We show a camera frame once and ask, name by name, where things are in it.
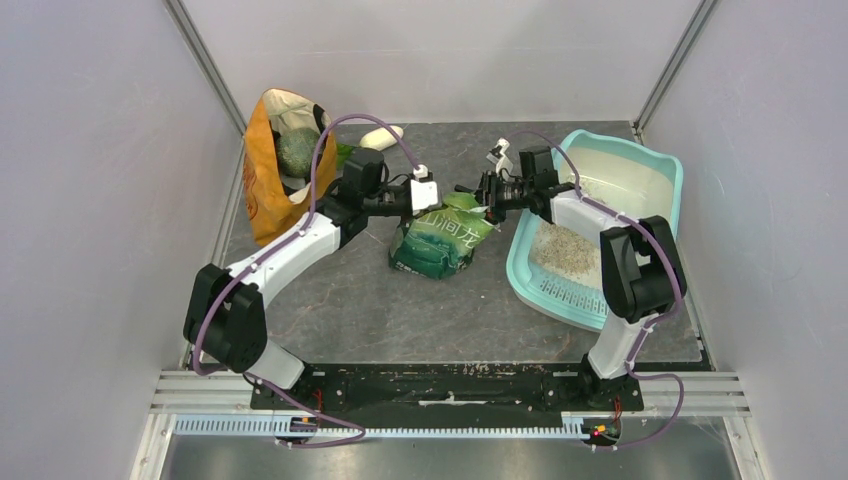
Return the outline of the green litter bag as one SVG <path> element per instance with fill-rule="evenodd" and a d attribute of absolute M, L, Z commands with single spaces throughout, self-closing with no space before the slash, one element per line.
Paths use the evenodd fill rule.
<path fill-rule="evenodd" d="M 436 209 L 444 212 L 426 220 L 400 221 L 388 250 L 390 268 L 446 279 L 470 266 L 477 246 L 495 229 L 472 195 L 451 192 Z"/>

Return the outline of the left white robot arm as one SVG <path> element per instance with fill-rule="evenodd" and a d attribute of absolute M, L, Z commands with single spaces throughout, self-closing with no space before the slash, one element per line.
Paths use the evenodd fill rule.
<path fill-rule="evenodd" d="M 313 211 L 253 255 L 222 268 L 204 266 L 196 275 L 183 335 L 196 353 L 213 358 L 205 374 L 228 369 L 275 385 L 290 408 L 307 405 L 314 383 L 307 364 L 272 341 L 266 309 L 293 280 L 319 260 L 344 247 L 372 217 L 408 219 L 439 206 L 438 186 L 419 164 L 393 185 L 381 152 L 360 148 Z"/>

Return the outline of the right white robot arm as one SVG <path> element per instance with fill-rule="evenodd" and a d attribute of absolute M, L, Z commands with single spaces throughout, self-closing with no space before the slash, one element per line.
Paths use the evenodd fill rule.
<path fill-rule="evenodd" d="M 474 196 L 489 221 L 527 210 L 599 249 L 608 317 L 581 361 L 577 395 L 588 408 L 604 408 L 635 379 L 636 356 L 654 324 L 683 300 L 685 275 L 670 224 L 658 215 L 634 220 L 612 210 L 583 191 L 578 173 L 562 180 L 548 148 L 520 152 L 519 166 L 519 174 L 506 166 L 484 172 Z"/>

